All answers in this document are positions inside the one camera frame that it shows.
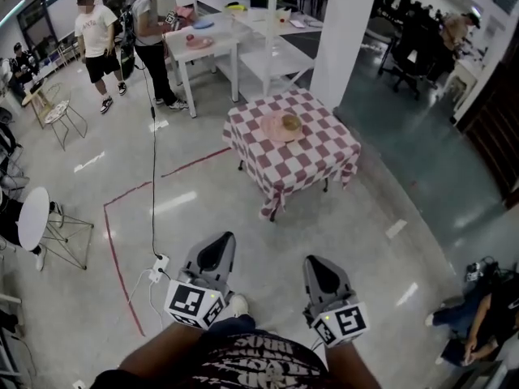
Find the pink plate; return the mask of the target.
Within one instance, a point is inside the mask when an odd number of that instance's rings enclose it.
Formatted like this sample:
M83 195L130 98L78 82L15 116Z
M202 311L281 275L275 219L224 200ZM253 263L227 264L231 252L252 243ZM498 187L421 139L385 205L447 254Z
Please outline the pink plate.
M304 137L302 128L298 133L291 133L283 129L281 124L281 117L289 113L284 110L272 111L267 113L260 120L260 128L265 136L273 142L289 143L298 141Z
M190 50L206 49L213 43L214 40L210 36L194 36L190 34L186 37L186 47Z

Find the white metal shelf rack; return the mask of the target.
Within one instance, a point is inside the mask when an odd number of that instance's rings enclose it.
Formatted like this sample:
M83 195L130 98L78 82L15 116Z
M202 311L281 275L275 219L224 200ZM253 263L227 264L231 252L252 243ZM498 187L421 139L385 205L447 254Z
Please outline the white metal shelf rack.
M204 14L238 40L240 88L246 99L285 92L296 86L315 66L323 24L305 12L323 0L195 0ZM246 12L225 11L228 3L239 2ZM276 10L287 7L291 18L305 23L295 28L279 24Z

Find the white square table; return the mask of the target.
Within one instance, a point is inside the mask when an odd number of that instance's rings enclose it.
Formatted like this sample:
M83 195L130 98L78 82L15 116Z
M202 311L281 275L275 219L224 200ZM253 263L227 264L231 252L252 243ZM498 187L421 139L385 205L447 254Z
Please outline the white square table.
M210 36L214 43L206 49L190 50L186 47L186 37ZM187 67L195 62L202 62L213 74L217 72L217 60L224 58L222 74L230 81L231 100L239 100L238 93L238 43L239 40L230 32L222 30L209 31L208 29L195 30L193 27L184 28L165 35L169 55L174 68L175 79L181 80L183 91L192 118L197 117L195 100L191 92L190 78Z

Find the person's left forearm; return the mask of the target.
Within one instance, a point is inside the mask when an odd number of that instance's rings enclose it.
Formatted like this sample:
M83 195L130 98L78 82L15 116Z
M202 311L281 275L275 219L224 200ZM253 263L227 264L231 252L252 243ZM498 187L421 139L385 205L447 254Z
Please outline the person's left forearm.
M139 378L155 379L179 363L197 344L203 330L181 323L172 323L146 344L129 354L118 369Z

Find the white round side table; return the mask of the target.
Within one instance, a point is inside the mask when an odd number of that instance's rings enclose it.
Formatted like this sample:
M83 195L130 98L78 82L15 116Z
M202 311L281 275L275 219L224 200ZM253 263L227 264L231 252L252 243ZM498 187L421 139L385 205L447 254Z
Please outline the white round side table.
M87 256L94 224L57 212L50 211L51 199L43 186L32 189L24 200L18 220L18 236L20 246L33 251L38 246L66 263L80 270L87 270ZM84 248L84 259L75 253L73 245L79 239L87 240Z

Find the small brown bowl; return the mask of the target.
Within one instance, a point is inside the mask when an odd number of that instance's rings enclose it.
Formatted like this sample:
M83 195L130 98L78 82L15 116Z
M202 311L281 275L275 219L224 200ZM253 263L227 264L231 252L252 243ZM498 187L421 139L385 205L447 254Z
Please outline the small brown bowl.
M291 113L286 113L281 117L281 124L284 130L291 133L298 133L302 128L300 118Z

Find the white power strip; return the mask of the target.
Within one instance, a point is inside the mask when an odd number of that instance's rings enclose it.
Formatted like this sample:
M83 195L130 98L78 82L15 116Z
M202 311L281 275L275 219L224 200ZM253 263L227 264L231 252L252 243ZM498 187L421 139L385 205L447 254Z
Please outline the white power strip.
M165 274L165 270L168 267L168 264L169 258L164 254L160 254L149 272L149 280L152 283L157 284Z

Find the red white checkered tablecloth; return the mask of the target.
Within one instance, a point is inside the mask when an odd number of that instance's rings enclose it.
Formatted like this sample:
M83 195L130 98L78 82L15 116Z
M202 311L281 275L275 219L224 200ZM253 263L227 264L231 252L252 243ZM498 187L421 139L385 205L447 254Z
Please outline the red white checkered tablecloth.
M298 118L299 139L274 141L263 120L280 113ZM259 217L275 220L285 200L317 182L347 187L357 173L361 144L306 89L291 90L232 108L225 120L223 141L234 149L244 170L264 194Z

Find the dark wooden staircase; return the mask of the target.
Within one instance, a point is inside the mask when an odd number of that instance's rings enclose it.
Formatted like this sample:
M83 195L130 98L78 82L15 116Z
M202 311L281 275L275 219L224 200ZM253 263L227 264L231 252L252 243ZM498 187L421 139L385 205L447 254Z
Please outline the dark wooden staircase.
M458 128L483 159L504 206L519 205L519 47L498 63Z

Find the person's white shoe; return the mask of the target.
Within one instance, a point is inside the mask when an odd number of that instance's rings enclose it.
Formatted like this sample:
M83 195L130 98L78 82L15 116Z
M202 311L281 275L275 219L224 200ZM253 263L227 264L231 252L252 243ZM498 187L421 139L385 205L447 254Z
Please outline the person's white shoe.
M234 294L229 301L229 306L235 318L249 315L249 305L247 299L241 294Z

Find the person's dark printed shirt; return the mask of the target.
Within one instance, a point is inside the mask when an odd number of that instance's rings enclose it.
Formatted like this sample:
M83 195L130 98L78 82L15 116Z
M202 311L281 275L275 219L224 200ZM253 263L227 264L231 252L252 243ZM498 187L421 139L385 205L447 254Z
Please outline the person's dark printed shirt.
M264 331L204 336L163 378L107 370L90 389L322 389L329 373L309 348Z

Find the person's dark trousers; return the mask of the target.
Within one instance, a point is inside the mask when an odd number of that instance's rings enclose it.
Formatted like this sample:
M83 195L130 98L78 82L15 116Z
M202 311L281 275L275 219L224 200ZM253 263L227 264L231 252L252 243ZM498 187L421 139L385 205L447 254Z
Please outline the person's dark trousers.
M226 337L256 332L255 320L249 314L229 317L214 323L205 333L208 337Z

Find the dark metal table frame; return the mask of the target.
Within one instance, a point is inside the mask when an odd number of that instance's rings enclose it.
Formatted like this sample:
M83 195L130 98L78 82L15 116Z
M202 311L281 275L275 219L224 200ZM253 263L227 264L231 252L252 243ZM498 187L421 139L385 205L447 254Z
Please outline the dark metal table frame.
M238 171L243 171L243 164L244 164L244 161L241 160L239 162ZM324 179L323 192L324 193L328 192L328 178L327 177ZM277 215L277 211L279 209L280 203L281 202L278 202L278 204L274 207L274 209L269 213L269 221L272 223L274 223L276 221L276 215Z

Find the white pillar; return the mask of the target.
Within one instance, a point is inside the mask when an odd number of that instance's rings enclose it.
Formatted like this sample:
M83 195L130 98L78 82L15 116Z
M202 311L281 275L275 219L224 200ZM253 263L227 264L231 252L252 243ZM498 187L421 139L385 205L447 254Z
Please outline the white pillar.
M354 69L374 0L328 0L310 92L338 107Z

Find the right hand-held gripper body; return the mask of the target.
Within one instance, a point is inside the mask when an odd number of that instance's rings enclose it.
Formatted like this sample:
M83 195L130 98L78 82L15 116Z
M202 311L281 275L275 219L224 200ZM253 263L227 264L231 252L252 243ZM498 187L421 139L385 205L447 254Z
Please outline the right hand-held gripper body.
M369 330L366 304L351 293L330 302L309 304L303 316L326 348L348 344Z

